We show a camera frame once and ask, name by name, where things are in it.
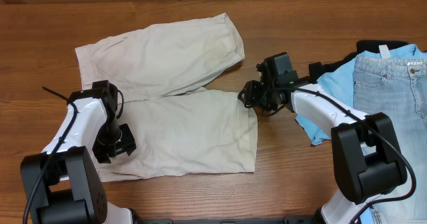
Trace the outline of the beige shorts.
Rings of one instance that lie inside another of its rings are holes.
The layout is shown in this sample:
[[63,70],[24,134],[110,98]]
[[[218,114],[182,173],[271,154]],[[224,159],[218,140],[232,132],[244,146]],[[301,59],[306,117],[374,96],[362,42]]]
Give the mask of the beige shorts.
[[207,88],[245,57],[225,13],[150,25],[75,53],[84,89],[103,80],[119,89],[119,122],[136,142],[133,153],[96,164],[102,181],[255,171],[255,111],[235,92]]

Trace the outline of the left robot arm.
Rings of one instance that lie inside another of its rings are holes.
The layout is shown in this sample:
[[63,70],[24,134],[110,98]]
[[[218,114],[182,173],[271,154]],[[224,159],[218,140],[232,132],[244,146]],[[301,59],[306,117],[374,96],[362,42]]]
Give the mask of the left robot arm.
[[107,80],[68,98],[67,114],[56,136],[40,154],[20,165],[27,197],[24,223],[95,224],[138,222],[133,209],[107,200],[94,163],[131,155],[135,139],[128,124],[119,124],[123,94]]

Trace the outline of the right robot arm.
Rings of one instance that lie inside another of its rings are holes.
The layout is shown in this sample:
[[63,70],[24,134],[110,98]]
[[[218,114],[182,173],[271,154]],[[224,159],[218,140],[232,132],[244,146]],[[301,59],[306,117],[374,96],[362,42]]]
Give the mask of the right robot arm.
[[312,216],[291,216],[284,223],[360,223],[377,203],[392,202],[397,186],[412,182],[404,200],[414,194],[416,177],[401,154],[391,119],[369,115],[333,98],[310,77],[298,77],[287,53],[266,58],[256,66],[260,80],[248,81],[238,99],[272,116],[283,108],[315,123],[332,141],[334,177],[338,190]]

